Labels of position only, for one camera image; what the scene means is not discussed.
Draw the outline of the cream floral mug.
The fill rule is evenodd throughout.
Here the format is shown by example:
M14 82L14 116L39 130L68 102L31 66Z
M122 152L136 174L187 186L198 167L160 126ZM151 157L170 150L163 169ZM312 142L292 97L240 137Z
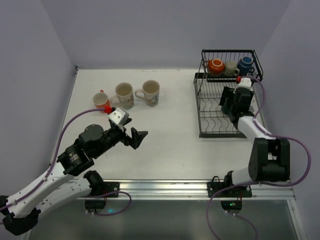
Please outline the cream floral mug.
M125 110L130 110L134 107L133 87L130 83L123 82L115 87L115 96L109 99L113 107L121 107Z

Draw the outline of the salmon orange mug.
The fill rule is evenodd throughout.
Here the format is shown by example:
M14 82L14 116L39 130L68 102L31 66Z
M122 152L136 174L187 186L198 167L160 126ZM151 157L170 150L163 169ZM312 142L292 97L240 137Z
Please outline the salmon orange mug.
M112 110L110 105L109 97L103 90L96 93L92 98L93 104L97 109L99 109L102 113L109 114Z

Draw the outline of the tall floral white mug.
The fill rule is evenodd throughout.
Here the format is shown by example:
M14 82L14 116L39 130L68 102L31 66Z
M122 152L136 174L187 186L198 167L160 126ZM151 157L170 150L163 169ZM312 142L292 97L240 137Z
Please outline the tall floral white mug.
M149 107L155 107L159 103L160 84L155 80L147 80L143 83L142 89L137 89L134 95L145 101Z

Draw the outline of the dark teal mug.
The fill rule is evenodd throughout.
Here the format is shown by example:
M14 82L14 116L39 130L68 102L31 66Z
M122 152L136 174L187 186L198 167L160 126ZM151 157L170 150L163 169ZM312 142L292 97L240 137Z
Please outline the dark teal mug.
M221 111L223 114L229 116L231 111L231 105L233 101L230 98L225 98L220 101L219 105L221 106Z

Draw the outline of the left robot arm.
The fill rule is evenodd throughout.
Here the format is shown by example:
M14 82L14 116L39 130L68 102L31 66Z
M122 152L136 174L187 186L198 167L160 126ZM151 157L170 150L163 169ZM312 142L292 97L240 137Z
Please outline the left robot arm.
M108 130L97 124L87 126L40 177L16 194L0 197L5 229L15 236L22 235L36 226L39 216L47 211L72 199L102 195L103 179L89 169L94 160L118 143L137 149L147 135L147 131L135 128L127 135L125 128L113 122Z

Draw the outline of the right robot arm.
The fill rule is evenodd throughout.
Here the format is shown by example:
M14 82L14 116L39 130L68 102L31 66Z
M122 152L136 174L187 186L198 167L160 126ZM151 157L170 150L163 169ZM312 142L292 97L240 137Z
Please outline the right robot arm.
M248 166L229 171L225 187L248 182L286 182L290 178L290 143L271 136L250 111L254 92L245 87L225 86L219 105L230 122L252 143Z

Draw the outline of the beige mug upper shelf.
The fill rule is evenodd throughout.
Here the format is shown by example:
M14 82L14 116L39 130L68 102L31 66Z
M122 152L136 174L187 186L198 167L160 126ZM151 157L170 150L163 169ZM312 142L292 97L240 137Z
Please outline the beige mug upper shelf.
M235 61L229 60L224 63L223 74L227 77L237 77L240 73L240 69Z

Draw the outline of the orange round mug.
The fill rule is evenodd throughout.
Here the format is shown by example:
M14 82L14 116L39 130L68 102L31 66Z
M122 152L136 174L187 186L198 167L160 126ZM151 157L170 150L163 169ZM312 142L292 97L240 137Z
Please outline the orange round mug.
M212 76L220 76L225 70L225 64L221 59L214 58L204 61L202 64Z

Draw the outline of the blue mug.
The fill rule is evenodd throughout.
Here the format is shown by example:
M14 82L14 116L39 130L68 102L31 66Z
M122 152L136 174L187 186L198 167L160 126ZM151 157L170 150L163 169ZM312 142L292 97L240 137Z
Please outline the blue mug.
M240 76L253 75L255 68L253 67L254 60L250 56L243 56L237 64Z

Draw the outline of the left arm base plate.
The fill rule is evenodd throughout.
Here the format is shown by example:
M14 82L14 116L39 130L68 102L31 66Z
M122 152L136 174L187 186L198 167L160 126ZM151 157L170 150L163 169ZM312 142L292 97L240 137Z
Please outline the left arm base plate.
M118 181L104 181L102 187L102 194L109 194L106 198L117 198L119 196L120 183Z

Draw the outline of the aluminium mounting rail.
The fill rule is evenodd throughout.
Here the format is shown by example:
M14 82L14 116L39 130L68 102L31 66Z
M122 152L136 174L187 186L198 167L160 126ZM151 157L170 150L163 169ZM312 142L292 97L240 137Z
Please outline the aluminium mounting rail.
M42 193L37 199L42 205L50 202L71 201L85 196L100 196L104 182L94 183L85 178L70 180L56 189ZM206 200L209 199L206 180L122 180L120 191L126 192L138 200ZM294 191L290 187L251 185L252 197L215 197L215 199L252 199L252 200L294 200Z

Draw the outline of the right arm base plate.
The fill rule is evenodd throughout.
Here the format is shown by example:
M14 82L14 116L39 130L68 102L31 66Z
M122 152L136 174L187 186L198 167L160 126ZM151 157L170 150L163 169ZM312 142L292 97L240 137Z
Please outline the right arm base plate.
M250 186L238 186L222 191L223 189L233 185L232 179L229 175L226 175L223 180L218 176L214 176L206 185L209 198L218 191L220 192L217 194L216 198L251 198L253 196Z

